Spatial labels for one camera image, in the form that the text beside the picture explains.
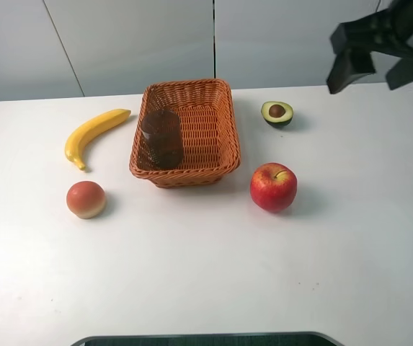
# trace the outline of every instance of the avocado half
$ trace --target avocado half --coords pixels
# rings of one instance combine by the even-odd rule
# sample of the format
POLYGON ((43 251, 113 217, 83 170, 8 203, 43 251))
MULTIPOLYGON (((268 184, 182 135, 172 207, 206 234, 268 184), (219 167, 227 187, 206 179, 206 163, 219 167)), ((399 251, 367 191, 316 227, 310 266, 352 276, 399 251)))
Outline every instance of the avocado half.
POLYGON ((293 119, 293 108, 284 102, 268 101, 262 105, 261 114, 274 128, 282 128, 293 119))

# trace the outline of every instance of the yellow banana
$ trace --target yellow banana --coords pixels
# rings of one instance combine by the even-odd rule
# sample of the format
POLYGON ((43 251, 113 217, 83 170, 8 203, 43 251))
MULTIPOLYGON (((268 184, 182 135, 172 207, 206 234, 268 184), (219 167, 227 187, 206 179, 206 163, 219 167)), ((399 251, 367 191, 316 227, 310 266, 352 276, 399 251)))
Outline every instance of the yellow banana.
POLYGON ((65 144, 65 156, 80 170, 86 169, 82 155, 86 145, 101 133, 124 123, 131 114, 130 110, 110 110, 86 121, 77 128, 67 139, 65 144))

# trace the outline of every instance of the brown woven basket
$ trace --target brown woven basket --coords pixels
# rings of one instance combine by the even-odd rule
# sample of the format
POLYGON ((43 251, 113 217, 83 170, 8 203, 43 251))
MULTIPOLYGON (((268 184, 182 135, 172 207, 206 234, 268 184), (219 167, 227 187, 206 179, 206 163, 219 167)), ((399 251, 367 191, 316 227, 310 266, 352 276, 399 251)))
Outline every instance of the brown woven basket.
POLYGON ((220 79, 169 81, 149 86, 142 99, 129 169, 157 187, 206 185, 240 165, 230 86, 220 79), (184 159, 177 169, 156 170, 141 132, 150 112, 171 110, 179 115, 184 159))

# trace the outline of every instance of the red apple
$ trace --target red apple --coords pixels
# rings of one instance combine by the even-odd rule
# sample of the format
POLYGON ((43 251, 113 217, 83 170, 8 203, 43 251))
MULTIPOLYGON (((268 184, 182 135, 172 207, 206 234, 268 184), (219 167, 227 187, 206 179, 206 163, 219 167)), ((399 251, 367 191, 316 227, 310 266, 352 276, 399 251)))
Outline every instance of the red apple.
POLYGON ((67 206, 79 218, 93 218, 105 208, 105 192, 95 182, 77 182, 67 193, 67 206))
POLYGON ((263 164, 251 179, 251 198, 262 209, 277 213, 290 206, 296 196, 298 180, 282 164, 263 164))

